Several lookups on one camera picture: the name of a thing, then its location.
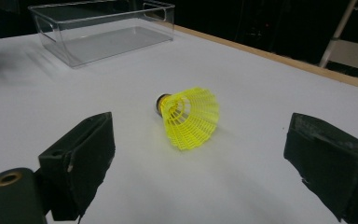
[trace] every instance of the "plastic shuttlecock skirt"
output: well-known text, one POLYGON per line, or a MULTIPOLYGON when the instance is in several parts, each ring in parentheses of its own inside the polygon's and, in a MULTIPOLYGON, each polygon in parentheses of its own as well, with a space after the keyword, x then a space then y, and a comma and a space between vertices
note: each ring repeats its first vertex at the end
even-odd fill
POLYGON ((162 95, 158 112, 171 143, 181 150, 201 146, 211 137, 219 120, 215 96, 199 87, 162 95))

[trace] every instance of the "wooden table edge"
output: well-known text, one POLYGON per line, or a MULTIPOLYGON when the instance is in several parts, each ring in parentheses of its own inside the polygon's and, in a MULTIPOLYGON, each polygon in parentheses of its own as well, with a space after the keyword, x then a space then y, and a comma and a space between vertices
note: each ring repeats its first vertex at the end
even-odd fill
POLYGON ((344 74, 341 74, 341 73, 338 73, 335 71, 331 71, 331 70, 328 70, 325 68, 321 68, 321 67, 309 64, 309 63, 303 63, 303 62, 296 61, 296 60, 293 60, 290 58, 286 58, 286 57, 283 57, 283 56, 280 56, 277 54, 266 52, 261 49, 254 49, 254 48, 251 48, 248 46, 244 46, 242 44, 238 44, 238 43, 235 43, 235 42, 232 42, 229 40, 225 40, 220 37, 216 37, 213 35, 206 35, 204 33, 190 30, 190 29, 187 29, 182 26, 175 25, 174 30, 183 32, 183 33, 186 33, 189 35, 194 35, 194 36, 197 36, 197 37, 200 37, 203 39, 207 39, 207 40, 210 40, 210 41, 222 44, 222 45, 226 45, 226 46, 229 46, 229 47, 232 47, 235 49, 240 49, 240 50, 261 56, 263 58, 270 59, 270 60, 278 62, 278 63, 284 63, 284 64, 290 65, 292 67, 299 68, 301 70, 311 72, 313 74, 316 74, 316 75, 319 75, 322 77, 328 77, 328 78, 334 79, 336 81, 343 82, 343 83, 358 87, 358 77, 350 77, 350 76, 347 76, 347 75, 344 75, 344 74))

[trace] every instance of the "dark green object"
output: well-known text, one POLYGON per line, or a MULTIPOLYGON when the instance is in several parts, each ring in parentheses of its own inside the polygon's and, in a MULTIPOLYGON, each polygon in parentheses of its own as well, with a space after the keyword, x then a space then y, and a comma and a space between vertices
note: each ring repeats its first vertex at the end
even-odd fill
POLYGON ((39 156, 33 173, 0 174, 0 224, 45 224, 83 217, 115 156, 112 114, 84 119, 39 156))
POLYGON ((284 157, 340 221, 358 223, 358 139, 310 116, 293 114, 284 157))
POLYGON ((0 224, 46 223, 32 170, 17 168, 0 174, 0 224))

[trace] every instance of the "white table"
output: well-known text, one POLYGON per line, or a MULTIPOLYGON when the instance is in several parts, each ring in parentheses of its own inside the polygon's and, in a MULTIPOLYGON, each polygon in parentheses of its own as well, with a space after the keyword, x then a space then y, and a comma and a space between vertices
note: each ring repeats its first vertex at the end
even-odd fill
POLYGON ((179 31, 79 69, 37 35, 0 39, 0 172, 36 170, 40 153, 106 111, 117 154, 84 224, 337 223, 283 149, 294 112, 358 138, 358 87, 179 31), (180 152, 155 101, 195 86, 216 95, 221 118, 205 145, 180 152))

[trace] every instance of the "clear plastic container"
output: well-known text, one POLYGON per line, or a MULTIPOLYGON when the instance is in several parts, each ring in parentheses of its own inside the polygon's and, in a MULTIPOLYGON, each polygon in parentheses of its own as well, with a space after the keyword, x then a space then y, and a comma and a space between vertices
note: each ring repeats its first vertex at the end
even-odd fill
POLYGON ((71 67, 173 40, 170 4, 103 0, 29 9, 42 45, 71 67))

